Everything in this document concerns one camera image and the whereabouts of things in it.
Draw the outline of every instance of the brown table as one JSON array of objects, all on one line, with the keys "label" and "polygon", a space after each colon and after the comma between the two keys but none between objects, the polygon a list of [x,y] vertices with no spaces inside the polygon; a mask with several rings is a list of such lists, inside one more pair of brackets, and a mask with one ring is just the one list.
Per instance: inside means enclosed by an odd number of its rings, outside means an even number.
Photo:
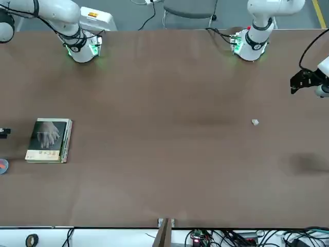
[{"label": "brown table", "polygon": [[[0,225],[328,226],[329,103],[289,87],[319,32],[275,31],[254,63],[204,30],[111,32],[88,64],[17,33],[0,46]],[[37,117],[74,120],[67,164],[24,161]]]}]

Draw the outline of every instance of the yellow floor line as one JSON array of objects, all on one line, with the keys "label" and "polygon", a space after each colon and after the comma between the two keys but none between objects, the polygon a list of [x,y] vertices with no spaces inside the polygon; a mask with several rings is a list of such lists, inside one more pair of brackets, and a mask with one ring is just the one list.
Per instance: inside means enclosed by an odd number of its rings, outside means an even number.
[{"label": "yellow floor line", "polygon": [[319,23],[320,23],[320,26],[322,29],[326,29],[327,26],[325,24],[325,21],[324,21],[324,18],[323,18],[323,15],[321,13],[321,9],[320,9],[320,6],[319,6],[319,3],[318,3],[318,0],[312,0],[313,2],[313,6],[314,6],[314,9],[315,9],[315,12],[318,16],[318,19],[319,19]]}]

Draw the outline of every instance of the chair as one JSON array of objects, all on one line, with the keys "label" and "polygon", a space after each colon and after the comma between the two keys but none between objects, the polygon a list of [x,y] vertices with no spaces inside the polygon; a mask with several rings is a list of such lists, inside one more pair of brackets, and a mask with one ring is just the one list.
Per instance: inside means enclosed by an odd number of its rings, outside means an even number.
[{"label": "chair", "polygon": [[162,24],[166,28],[168,13],[190,19],[209,18],[208,27],[217,19],[215,15],[218,0],[164,0]]}]

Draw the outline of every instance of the tape roll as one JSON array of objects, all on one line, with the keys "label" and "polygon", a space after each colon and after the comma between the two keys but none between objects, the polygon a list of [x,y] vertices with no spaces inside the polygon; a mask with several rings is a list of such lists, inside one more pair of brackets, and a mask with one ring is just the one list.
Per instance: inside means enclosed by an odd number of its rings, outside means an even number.
[{"label": "tape roll", "polygon": [[37,234],[30,234],[25,240],[26,247],[35,247],[38,244],[39,237]]}]

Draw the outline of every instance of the green indicator light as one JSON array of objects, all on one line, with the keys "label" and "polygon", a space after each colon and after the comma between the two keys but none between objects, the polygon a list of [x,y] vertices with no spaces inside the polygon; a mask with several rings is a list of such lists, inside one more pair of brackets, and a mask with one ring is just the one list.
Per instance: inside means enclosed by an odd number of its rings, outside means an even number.
[{"label": "green indicator light", "polygon": [[89,45],[91,50],[92,50],[92,53],[93,55],[97,55],[98,54],[98,47],[96,45]]},{"label": "green indicator light", "polygon": [[65,45],[65,47],[66,47],[66,49],[67,49],[67,51],[68,51],[68,54],[72,57],[72,54],[71,54],[70,49],[67,47],[67,45]]}]

